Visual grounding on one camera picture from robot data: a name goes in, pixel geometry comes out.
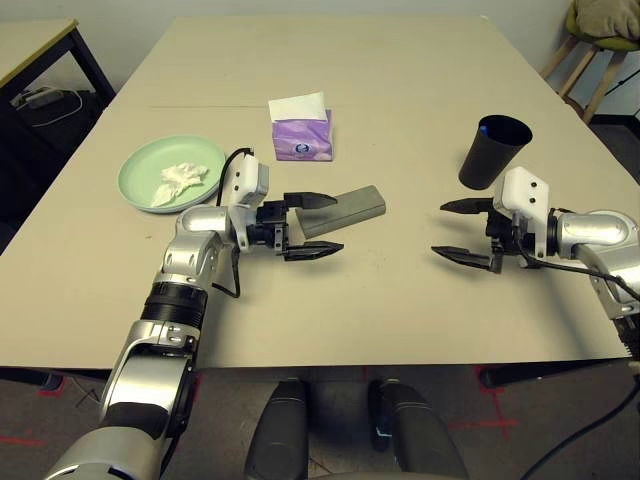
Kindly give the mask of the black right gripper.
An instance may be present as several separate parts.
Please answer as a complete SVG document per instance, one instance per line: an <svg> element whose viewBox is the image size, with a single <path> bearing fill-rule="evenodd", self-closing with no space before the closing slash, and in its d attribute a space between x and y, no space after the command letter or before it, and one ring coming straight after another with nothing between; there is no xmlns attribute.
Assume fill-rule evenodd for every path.
<svg viewBox="0 0 640 480"><path fill-rule="evenodd" d="M488 212L485 235L491 239L492 256L480 255L468 249L452 246L431 246L431 250L441 257L467 267L500 274L505 256L519 256L518 244L531 253L531 234L524 223L519 234L514 232L512 220L496 211L492 198L465 198L446 202L440 206L442 211L477 215Z"/></svg>

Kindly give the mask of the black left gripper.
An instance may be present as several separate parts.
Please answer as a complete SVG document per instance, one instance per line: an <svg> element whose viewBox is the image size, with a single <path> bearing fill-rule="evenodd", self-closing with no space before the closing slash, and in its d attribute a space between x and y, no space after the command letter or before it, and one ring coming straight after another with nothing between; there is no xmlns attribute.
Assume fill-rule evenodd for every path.
<svg viewBox="0 0 640 480"><path fill-rule="evenodd" d="M291 192L283 200L266 201L256 211L256 219L247 226L250 246L271 248L285 261L310 261L330 256L344 245L329 241L308 241L289 245L287 213L289 209L315 210L335 205L337 199L317 192Z"/></svg>

